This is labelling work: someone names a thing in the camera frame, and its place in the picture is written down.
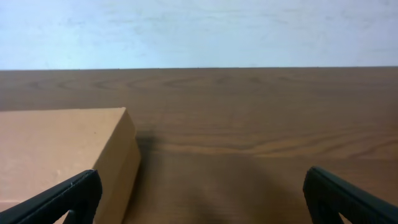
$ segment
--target wooden surface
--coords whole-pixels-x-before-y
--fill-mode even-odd
[[[308,223],[321,165],[398,205],[398,68],[0,72],[0,110],[125,106],[126,223]]]

